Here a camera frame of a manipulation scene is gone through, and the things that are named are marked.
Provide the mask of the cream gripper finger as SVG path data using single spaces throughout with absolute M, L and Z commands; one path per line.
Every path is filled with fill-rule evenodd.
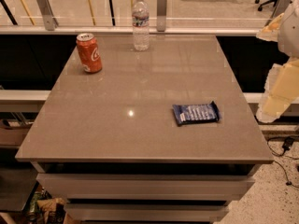
M 289 59 L 283 65 L 274 64 L 264 84 L 264 94 L 258 104 L 256 118 L 262 123 L 278 119 L 299 97 L 299 60 Z
M 283 13 L 276 16 L 273 20 L 270 21 L 262 30 L 260 30 L 256 37 L 264 41 L 278 41 L 278 31 L 281 24 Z

